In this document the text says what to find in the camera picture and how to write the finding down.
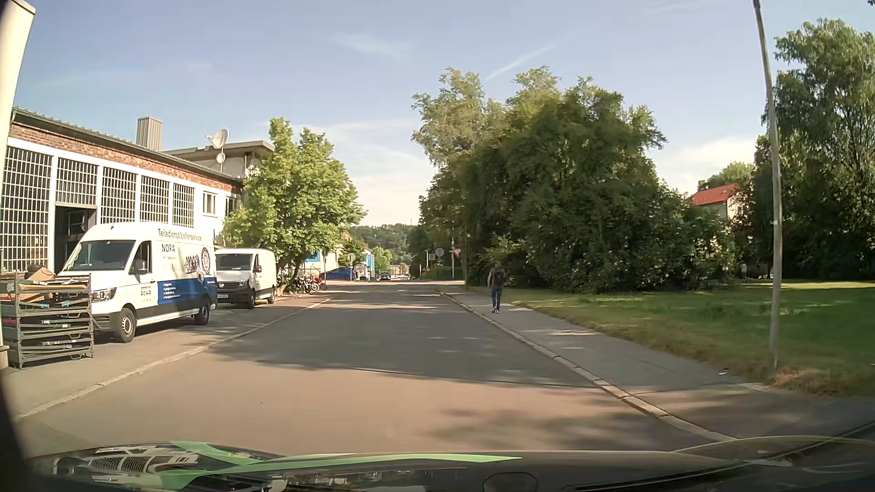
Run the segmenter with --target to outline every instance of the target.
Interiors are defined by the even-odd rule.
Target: jeans
[[[493,309],[498,309],[501,306],[501,293],[504,291],[504,287],[493,287]]]

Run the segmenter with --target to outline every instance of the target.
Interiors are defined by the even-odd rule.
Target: lawn
[[[502,302],[727,368],[749,381],[809,393],[875,396],[875,283],[785,283],[780,368],[774,378],[768,355],[771,295],[768,283],[626,295],[508,288]]]

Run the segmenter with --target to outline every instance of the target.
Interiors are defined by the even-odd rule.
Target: delivery van
[[[217,299],[255,309],[258,299],[277,300],[277,258],[269,250],[216,251]]]
[[[216,306],[213,235],[161,222],[99,224],[82,237],[58,277],[91,274],[94,330],[123,342],[137,327]]]

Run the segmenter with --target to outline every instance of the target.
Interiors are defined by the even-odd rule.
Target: pedestrian
[[[489,271],[486,286],[492,291],[493,313],[501,313],[501,292],[504,291],[504,280],[507,273],[501,268],[501,262],[495,261],[495,266]]]

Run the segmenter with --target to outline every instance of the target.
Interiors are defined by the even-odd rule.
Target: asphalt road
[[[668,450],[705,442],[592,388],[433,285],[341,288],[252,334],[25,418],[18,430],[28,454],[169,440],[274,453]],[[221,319],[264,322],[298,309],[259,306]],[[171,336],[157,330],[143,340]],[[145,347],[136,339],[113,349],[134,356]]]

